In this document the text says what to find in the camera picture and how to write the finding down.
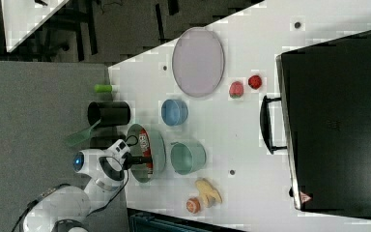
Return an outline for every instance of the green cup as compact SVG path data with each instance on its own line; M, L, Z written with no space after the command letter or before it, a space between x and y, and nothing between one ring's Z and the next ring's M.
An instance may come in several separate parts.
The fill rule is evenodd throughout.
M198 171L206 164L206 152L198 141L171 143L171 164L180 175Z

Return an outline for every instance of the cable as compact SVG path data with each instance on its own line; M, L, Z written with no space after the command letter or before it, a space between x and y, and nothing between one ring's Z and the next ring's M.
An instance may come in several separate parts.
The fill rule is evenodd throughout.
M132 146L134 146L134 145L137 145L137 143L138 143L138 138L137 138L137 136L135 136L135 135L131 135L131 136L127 137L125 142L128 143L128 140L129 140L131 137L135 137L136 142L135 142L134 144L128 144L129 147L132 147Z
M105 3L105 4L102 4L100 2L101 15L104 15L104 13L106 13L106 11L104 10L105 6L110 6L110 5L113 5L113 4L123 6L123 0L121 0L120 2L111 2L111 3Z
M115 161L117 161L117 159L116 158L114 158L114 157L106 157L106 158L112 158L112 159L114 159ZM116 193L116 195L114 195L110 200L109 200L109 202L107 202L107 204L104 206L104 208L106 208L109 204L110 204L110 202L112 202L113 200L114 200L114 198L116 198L116 196L118 196L119 195L119 193L123 190L123 189L125 189L125 187L126 187L126 185L128 184L128 179L126 180L126 182L125 182L125 184L119 189L119 191Z
M19 217L17 222L14 224L14 228L12 229L12 232L14 232L16 230L16 227L23 220L23 218L32 210L32 208L34 208L36 205L38 205L38 203L39 203L38 200L34 200L34 201L29 202L28 207L26 208L26 210L23 211L22 215Z

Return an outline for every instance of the black cable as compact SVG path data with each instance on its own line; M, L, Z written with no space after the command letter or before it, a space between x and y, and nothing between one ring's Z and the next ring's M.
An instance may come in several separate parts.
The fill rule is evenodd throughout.
M114 157L107 157L107 158L112 158L112 159L114 159L115 161L117 161L117 159L116 158L114 158ZM119 195L119 193L125 188L125 186L128 184L128 179L126 180L126 182L125 182L125 184L120 188L120 190L116 193L116 195L114 195L110 200L109 200L109 202L107 202L107 204L104 206L104 208L105 207L107 207L109 204L110 204L110 202L112 202L113 200L114 200L114 198L116 198L116 196L118 196Z
M134 144L128 144L128 140L129 140L131 137L135 137L135 139L136 139L136 142L135 142ZM137 145L137 143L138 143L138 138L137 138L137 136L135 136L135 135L131 135L131 136L129 136L129 137L126 138L126 141L125 141L125 142L128 144L129 147L132 147L132 146L134 146L134 145Z
M41 4L41 5L44 6L44 7L47 7L47 3L45 3L45 2L42 1L42 0L35 0L35 2L38 3L38 4Z
M114 158L114 157L107 157L107 158L112 158L112 159L114 159L115 161L117 161L117 159L116 158ZM104 206L104 208L106 208L109 204L110 204L110 202L112 202L113 200L114 200L114 198L116 198L116 196L118 196L119 195L119 193L123 190L123 189L125 189L125 187L126 187L126 185L128 184L128 179L126 180L126 182L125 182L125 184L119 189L119 191L116 193L116 195L114 195L110 200L109 200L109 202L107 202L107 204ZM28 206L27 206L27 208L26 208L26 210L25 211L23 211L23 213L22 213L22 215L19 217L19 219L17 220L17 222L14 224L14 228L12 229L12 231L11 232L14 232L15 230L16 230L16 227L19 225L20 226L20 222L23 220L23 218L36 206L36 205L38 205L38 203L39 203L39 201L38 200L34 200L34 201L31 201L31 202L29 202L29 204L28 204Z
M17 222L14 224L14 228L12 229L12 232L14 232L16 230L16 227L23 220L23 218L32 210L32 208L34 208L36 205L38 205L38 203L39 203L38 200L34 200L34 201L29 202L28 207L26 208L26 210L23 211L22 215L19 217Z
M104 15L104 13L106 13L106 11L104 10L104 7L105 6L109 6L109 5L113 5L113 4L116 4L116 5L119 5L119 6L123 6L123 0L120 1L120 2L111 2L111 3L105 3L105 4L102 4L100 2L101 15Z

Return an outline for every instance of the red warning label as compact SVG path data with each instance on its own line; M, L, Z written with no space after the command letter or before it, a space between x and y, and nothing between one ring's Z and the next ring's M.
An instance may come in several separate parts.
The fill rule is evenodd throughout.
M306 195L305 193L300 191L300 201L303 203L306 203L308 201L312 200L312 197Z

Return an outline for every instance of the toy fruit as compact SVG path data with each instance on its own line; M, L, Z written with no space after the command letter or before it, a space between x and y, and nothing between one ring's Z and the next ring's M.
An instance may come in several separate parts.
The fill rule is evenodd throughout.
M210 208L215 202L222 203L219 192L206 179L196 181L195 186L200 191L205 207Z
M96 93L111 93L117 92L117 85L95 85Z
M201 210L200 202L196 197L189 198L186 202L186 208L189 210L190 213L197 214Z
M230 87L230 97L238 99L243 95L243 84L239 81L235 81Z
M248 79L248 85L253 89L259 89L262 85L262 80L259 75L253 75Z

